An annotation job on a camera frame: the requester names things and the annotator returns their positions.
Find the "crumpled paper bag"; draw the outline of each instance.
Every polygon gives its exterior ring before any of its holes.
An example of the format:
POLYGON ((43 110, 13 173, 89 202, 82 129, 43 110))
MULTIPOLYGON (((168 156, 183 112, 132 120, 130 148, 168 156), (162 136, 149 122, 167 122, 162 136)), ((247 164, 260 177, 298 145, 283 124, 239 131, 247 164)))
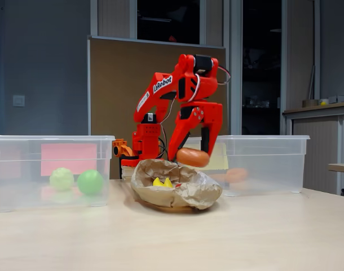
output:
POLYGON ((202 172, 179 167, 166 160, 142 160, 131 178, 131 187, 145 202, 160 207, 196 207, 206 209, 221 196, 222 187, 202 172), (177 188, 152 186, 155 178, 169 177, 177 188))

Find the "green tennis ball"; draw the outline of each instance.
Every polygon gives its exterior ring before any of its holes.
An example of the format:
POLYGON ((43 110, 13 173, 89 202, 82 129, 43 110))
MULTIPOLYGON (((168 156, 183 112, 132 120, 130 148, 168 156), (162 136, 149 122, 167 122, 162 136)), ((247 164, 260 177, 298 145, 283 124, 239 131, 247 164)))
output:
POLYGON ((68 168, 57 168, 49 177, 49 183, 57 191, 69 190, 74 183, 73 173, 68 168))
POLYGON ((90 169, 89 171, 84 171, 77 179, 77 185, 80 192, 86 195, 97 194, 102 190, 104 178, 102 175, 90 169))

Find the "cork board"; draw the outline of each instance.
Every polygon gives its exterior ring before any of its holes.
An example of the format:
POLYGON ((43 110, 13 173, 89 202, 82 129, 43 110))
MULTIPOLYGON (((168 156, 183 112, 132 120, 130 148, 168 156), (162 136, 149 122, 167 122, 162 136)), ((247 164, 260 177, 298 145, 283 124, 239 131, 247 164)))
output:
MULTIPOLYGON (((170 73, 180 54, 200 54, 217 58, 225 66, 225 49, 166 45, 133 41, 90 39, 91 134, 124 138, 131 146, 136 130, 133 114, 139 98, 155 72, 170 73)), ((218 80, 224 81, 223 72, 218 80)), ((227 89, 219 86, 209 100, 223 104, 220 134, 228 134, 227 89)), ((167 141, 175 127, 179 103, 175 101, 170 117, 164 122, 167 141)), ((201 127, 191 131, 199 136, 201 127)), ((111 162, 111 178, 119 177, 118 159, 111 162)))

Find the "yellow object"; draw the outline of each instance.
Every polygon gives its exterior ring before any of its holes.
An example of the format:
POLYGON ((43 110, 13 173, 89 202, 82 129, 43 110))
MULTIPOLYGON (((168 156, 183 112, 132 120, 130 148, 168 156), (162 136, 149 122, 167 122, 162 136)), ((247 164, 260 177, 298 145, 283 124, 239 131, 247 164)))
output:
POLYGON ((169 178, 169 177, 167 177, 167 178, 166 178, 166 181, 165 181, 165 186, 166 186, 166 187, 173 188, 173 184, 171 183, 171 181, 170 181, 170 178, 169 178))
POLYGON ((165 186, 160 179, 157 177, 154 181, 153 181, 153 186, 165 186))

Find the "red robot arm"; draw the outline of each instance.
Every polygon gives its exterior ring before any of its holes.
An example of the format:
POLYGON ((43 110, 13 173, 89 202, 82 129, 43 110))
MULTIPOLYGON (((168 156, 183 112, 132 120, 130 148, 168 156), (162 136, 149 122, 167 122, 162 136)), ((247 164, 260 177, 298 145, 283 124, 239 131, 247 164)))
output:
POLYGON ((201 150, 210 156, 222 126, 222 105, 207 102, 217 89, 218 61, 201 55, 181 55, 172 73, 155 73, 150 85, 140 98, 134 112, 138 123, 133 133, 132 159, 122 160, 122 165, 136 166, 140 160, 159 156, 161 122, 165 119, 169 100, 181 103, 176 127, 168 147, 168 159, 174 161, 183 147, 189 131, 202 124, 201 150), (148 113, 156 106, 155 113, 148 113))

